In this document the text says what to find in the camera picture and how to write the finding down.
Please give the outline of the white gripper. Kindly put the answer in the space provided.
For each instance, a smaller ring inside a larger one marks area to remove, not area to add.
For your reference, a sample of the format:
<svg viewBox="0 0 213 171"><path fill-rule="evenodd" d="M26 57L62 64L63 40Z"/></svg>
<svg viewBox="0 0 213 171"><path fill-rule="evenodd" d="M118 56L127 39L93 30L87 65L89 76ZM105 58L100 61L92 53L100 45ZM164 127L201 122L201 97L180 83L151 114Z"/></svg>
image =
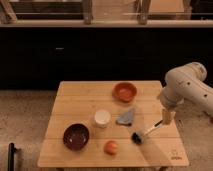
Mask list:
<svg viewBox="0 0 213 171"><path fill-rule="evenodd" d="M164 87L158 95L158 99L167 109L175 108L184 102L183 97L173 91L170 87ZM162 120L164 125L169 125L175 116L174 111L167 109L162 110Z"/></svg>

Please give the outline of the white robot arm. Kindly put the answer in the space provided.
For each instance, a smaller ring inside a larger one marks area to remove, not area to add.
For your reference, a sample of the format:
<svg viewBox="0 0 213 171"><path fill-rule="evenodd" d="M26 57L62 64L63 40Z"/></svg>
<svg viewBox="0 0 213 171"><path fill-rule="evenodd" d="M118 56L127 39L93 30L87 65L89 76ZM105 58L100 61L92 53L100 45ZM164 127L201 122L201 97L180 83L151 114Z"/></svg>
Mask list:
<svg viewBox="0 0 213 171"><path fill-rule="evenodd" d="M171 123L175 116L175 108L185 99L213 117L213 87L204 83L206 77L207 70L199 62L175 67L165 74L166 85L158 96L163 106L163 125Z"/></svg>

